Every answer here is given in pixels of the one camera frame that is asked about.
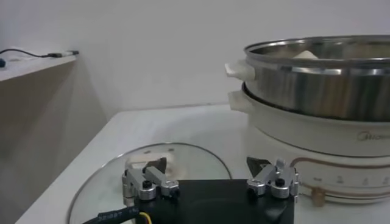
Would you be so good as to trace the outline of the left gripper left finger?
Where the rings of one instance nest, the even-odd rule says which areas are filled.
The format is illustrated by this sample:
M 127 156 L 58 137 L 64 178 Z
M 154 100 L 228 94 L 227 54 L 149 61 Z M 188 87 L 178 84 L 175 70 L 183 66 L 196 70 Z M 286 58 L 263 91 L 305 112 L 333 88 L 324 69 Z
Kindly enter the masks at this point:
M 132 206 L 135 200 L 152 201 L 158 196 L 176 199 L 180 185 L 166 175 L 168 158 L 135 156 L 125 163 L 122 174 L 122 200 L 125 206 Z

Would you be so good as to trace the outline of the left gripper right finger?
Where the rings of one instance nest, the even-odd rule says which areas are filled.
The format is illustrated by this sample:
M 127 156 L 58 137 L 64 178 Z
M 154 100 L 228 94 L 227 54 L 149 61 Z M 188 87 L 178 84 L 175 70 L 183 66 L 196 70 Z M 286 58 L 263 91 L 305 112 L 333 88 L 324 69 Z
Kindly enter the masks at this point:
M 288 166 L 282 159 L 271 163 L 266 159 L 249 156 L 246 163 L 252 174 L 252 178 L 246 182 L 247 188 L 256 197 L 264 196 L 267 192 L 278 199 L 298 197 L 300 181 L 295 167 Z

